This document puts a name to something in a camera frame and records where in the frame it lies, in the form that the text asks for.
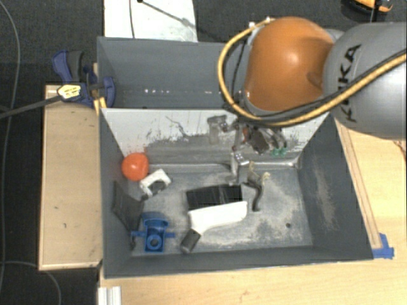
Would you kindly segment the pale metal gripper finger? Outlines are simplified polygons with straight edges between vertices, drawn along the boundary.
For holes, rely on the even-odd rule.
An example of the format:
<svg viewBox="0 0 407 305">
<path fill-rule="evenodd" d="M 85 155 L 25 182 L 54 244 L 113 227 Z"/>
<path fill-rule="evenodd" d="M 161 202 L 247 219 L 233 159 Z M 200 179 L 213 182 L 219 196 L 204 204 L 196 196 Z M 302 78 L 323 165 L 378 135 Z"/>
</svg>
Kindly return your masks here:
<svg viewBox="0 0 407 305">
<path fill-rule="evenodd" d="M 241 152 L 231 153 L 229 181 L 231 184 L 241 184 L 247 180 L 250 161 Z"/>
<path fill-rule="evenodd" d="M 207 124 L 209 126 L 209 143 L 218 144 L 220 133 L 228 131 L 226 115 L 210 117 L 207 119 Z"/>
</svg>

